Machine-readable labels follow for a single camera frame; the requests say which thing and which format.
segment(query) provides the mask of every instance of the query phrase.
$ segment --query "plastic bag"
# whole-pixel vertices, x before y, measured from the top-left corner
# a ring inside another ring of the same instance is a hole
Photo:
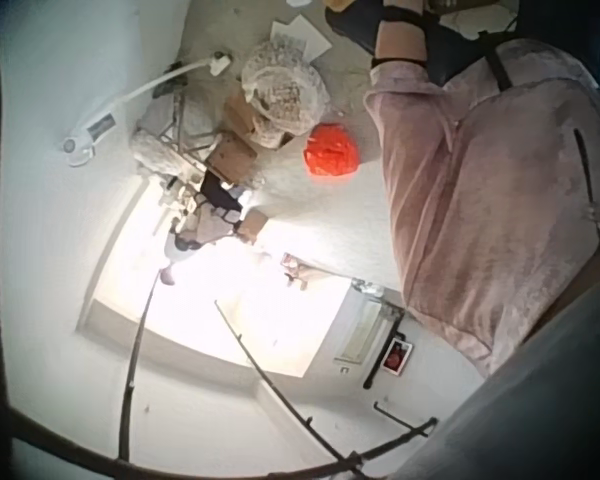
[[[360,156],[353,139],[340,125],[318,125],[307,141],[304,162],[309,172],[337,177],[358,169]]]
[[[320,74],[281,39],[256,47],[242,70],[242,88],[258,112],[293,135],[320,123],[330,100]]]

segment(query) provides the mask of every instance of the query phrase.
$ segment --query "wire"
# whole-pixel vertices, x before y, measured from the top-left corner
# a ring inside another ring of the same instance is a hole
[[[513,19],[509,22],[509,25],[507,25],[507,28],[504,29],[505,32],[508,32],[509,29],[511,28],[511,26],[516,23],[518,21],[518,16],[516,15],[515,17],[513,17]]]

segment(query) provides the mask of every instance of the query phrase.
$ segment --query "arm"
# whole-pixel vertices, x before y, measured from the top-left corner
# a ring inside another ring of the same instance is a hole
[[[422,12],[422,0],[385,0]],[[376,59],[426,60],[422,30],[408,23],[383,22]],[[419,263],[435,209],[450,148],[451,126],[445,115],[446,93],[429,82],[427,71],[412,61],[389,61],[371,72],[365,103],[382,146],[391,230],[403,286]]]
[[[384,5],[411,10],[422,15],[424,0],[384,0]],[[424,31],[405,22],[381,22],[376,40],[376,58],[427,60]]]

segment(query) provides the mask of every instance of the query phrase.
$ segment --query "black strap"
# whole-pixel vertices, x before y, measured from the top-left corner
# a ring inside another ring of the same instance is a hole
[[[398,57],[391,57],[391,58],[374,58],[373,60],[371,60],[371,68],[376,68],[378,65],[382,65],[383,63],[387,63],[387,62],[408,62],[408,63],[415,63],[416,65],[420,65],[422,68],[427,68],[427,62],[425,62],[424,60],[412,60],[410,58],[398,58]]]
[[[486,31],[482,31],[479,33],[478,42],[482,44],[484,49],[484,58],[489,64],[489,68],[491,69],[491,73],[496,79],[498,83],[498,89],[501,92],[508,90],[513,87],[513,83],[511,83],[511,79],[509,78],[509,74],[507,73],[504,65],[502,64],[502,60],[498,56],[496,52],[495,45],[489,41],[489,35]]]
[[[384,7],[382,10],[382,21],[405,22],[415,25],[416,27],[420,27],[423,30],[426,29],[427,25],[429,25],[429,21],[427,21],[422,15],[414,12],[413,10],[395,6]]]

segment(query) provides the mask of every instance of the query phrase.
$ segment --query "brown box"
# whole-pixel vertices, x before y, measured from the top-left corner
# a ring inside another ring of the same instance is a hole
[[[247,212],[244,220],[242,220],[242,223],[238,227],[238,235],[252,244],[256,243],[258,235],[268,221],[269,217],[260,210],[252,208]]]
[[[227,183],[240,184],[251,173],[258,154],[233,132],[223,132],[222,140],[206,163]]]
[[[240,138],[250,141],[251,134],[255,132],[253,118],[257,112],[247,103],[242,89],[237,88],[236,93],[230,95],[224,104],[224,123]]]

